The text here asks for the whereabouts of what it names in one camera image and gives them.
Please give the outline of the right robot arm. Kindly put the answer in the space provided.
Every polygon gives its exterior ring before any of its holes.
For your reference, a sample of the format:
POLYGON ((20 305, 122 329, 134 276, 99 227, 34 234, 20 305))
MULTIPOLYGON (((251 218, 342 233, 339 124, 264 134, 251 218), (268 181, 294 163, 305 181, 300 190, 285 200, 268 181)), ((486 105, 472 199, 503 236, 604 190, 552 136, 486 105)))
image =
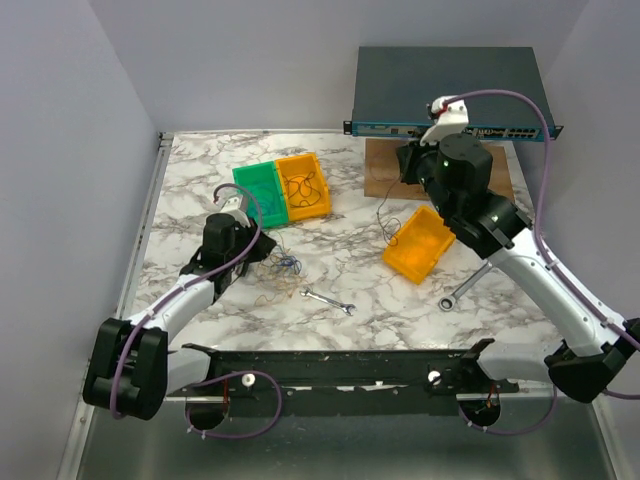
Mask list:
POLYGON ((601 302, 536 238, 531 218, 490 189, 492 154, 452 134, 433 145, 410 142, 396 158, 401 182, 420 186, 456 239, 513 280, 562 337, 542 355, 489 344, 461 365, 462 384, 480 392, 495 380, 549 382, 581 403, 604 393, 639 350, 639 321, 601 302))

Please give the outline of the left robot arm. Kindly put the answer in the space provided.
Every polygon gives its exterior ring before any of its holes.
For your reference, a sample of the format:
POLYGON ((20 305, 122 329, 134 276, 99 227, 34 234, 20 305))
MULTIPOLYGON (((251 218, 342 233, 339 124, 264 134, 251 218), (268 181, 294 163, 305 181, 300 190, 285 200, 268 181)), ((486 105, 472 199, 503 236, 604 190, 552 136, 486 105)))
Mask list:
POLYGON ((82 390, 84 402, 110 410, 117 419, 149 420, 167 394, 184 386, 201 395, 214 393, 221 385, 220 368, 204 354, 172 352, 169 344, 276 245, 242 213, 209 215, 202 243, 174 286, 146 309, 100 325, 82 390))

